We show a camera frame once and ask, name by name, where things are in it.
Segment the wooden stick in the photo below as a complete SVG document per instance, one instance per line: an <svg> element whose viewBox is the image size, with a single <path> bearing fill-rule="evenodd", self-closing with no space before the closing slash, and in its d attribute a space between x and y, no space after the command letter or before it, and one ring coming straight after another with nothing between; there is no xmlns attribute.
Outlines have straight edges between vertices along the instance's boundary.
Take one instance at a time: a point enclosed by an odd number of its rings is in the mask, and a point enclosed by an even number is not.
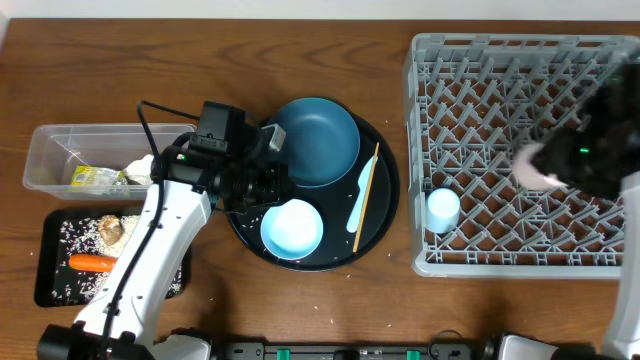
<svg viewBox="0 0 640 360"><path fill-rule="evenodd" d="M356 232L356 241L353 243L353 252L358 251L358 244L360 243L360 234L362 233L362 224L364 224L364 213L367 211L367 202L369 202L369 192L371 190L371 183L373 182L373 173L376 170L376 163L378 162L378 148L380 143L376 144L376 152L373 154L373 162L371 163L371 172L369 172L369 181L367 182L367 190L364 193L364 201L362 202L362 211L360 211L360 222L358 223L358 231Z"/></svg>

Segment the wooden table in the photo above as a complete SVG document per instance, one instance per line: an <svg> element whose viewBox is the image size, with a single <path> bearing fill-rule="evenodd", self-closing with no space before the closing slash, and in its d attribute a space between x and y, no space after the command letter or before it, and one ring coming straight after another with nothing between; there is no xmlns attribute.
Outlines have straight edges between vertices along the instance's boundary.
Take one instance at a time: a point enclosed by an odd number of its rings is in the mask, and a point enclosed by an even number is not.
<svg viewBox="0 0 640 360"><path fill-rule="evenodd" d="M34 358L45 327L71 325L79 310L33 301L45 216L82 205L22 186L38 125L137 122L143 98L196 113L215 100L262 118L295 98L327 96L385 136L406 189L401 67L422 32L640 35L640 24L13 20L0 56L0 358ZM158 334L199 327L271 342L419 343L443 329L469 338L508 329L600 344L616 282L422 278L409 266L407 219L403 190L375 249L351 266L306 274L260 260L214 216L194 241L192 282L166 302Z"/></svg>

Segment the white wall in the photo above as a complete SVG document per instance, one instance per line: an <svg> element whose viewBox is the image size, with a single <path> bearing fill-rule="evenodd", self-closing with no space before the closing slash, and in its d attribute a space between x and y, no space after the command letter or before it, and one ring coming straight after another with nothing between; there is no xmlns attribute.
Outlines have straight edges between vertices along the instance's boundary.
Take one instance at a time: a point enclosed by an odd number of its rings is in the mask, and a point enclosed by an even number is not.
<svg viewBox="0 0 640 360"><path fill-rule="evenodd" d="M0 10L9 17L640 20L640 0L0 0Z"/></svg>

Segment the gray dish rack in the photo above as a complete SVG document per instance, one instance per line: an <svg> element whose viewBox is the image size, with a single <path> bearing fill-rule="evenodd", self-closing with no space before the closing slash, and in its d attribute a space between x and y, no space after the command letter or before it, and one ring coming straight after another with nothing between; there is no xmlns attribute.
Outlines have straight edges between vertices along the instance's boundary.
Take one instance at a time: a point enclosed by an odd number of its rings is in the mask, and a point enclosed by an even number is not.
<svg viewBox="0 0 640 360"><path fill-rule="evenodd" d="M618 278L621 201L528 191L514 150L557 127L637 54L626 36L420 34L403 68L412 267L429 277ZM433 234L425 198L461 197L455 230Z"/></svg>

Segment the carrot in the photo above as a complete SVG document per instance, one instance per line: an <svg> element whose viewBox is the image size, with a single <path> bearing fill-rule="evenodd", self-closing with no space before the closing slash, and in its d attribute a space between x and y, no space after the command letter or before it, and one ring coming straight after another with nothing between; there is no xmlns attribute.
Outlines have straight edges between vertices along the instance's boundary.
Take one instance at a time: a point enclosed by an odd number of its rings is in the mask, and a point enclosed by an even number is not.
<svg viewBox="0 0 640 360"><path fill-rule="evenodd" d="M98 255L77 254L69 258L69 266L78 271L111 272L116 265L114 258Z"/></svg>

